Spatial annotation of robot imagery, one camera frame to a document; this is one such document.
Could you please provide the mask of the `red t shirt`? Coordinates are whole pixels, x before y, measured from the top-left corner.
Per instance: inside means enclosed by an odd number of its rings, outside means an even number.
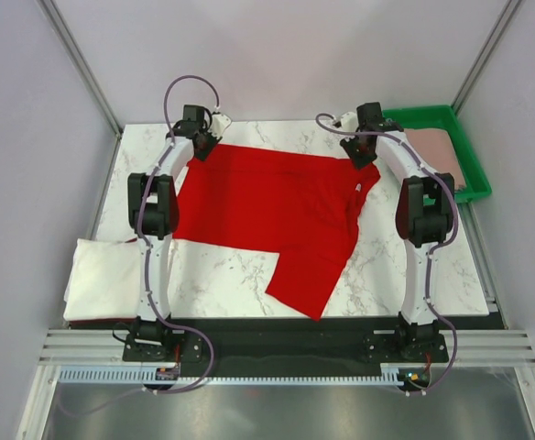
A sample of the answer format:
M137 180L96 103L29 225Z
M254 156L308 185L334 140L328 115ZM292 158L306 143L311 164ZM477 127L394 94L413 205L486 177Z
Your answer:
M222 144L190 161L174 236L278 254L267 294L318 321L379 179L373 164Z

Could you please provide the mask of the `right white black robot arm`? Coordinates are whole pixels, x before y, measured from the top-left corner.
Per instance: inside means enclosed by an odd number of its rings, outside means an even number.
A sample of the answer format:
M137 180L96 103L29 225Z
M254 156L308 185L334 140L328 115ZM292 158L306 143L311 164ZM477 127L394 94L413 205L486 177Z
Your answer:
M446 362L432 269L438 249L458 232L453 175L429 165L403 128L384 117L378 102L359 105L336 127L348 132L340 145L357 169L381 159L401 184L395 225L406 249L405 297L395 329L366 336L367 356L379 363Z

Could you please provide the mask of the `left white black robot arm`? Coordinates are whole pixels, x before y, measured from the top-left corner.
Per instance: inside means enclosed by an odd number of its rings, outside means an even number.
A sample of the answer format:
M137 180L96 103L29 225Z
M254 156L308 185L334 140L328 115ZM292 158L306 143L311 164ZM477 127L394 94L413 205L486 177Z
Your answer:
M217 110L186 104L153 164L127 178L128 220L141 255L136 327L147 329L143 348L155 360L168 359L176 346L174 336L162 330L171 315L169 248L180 221L176 180L192 159L208 158L230 124Z

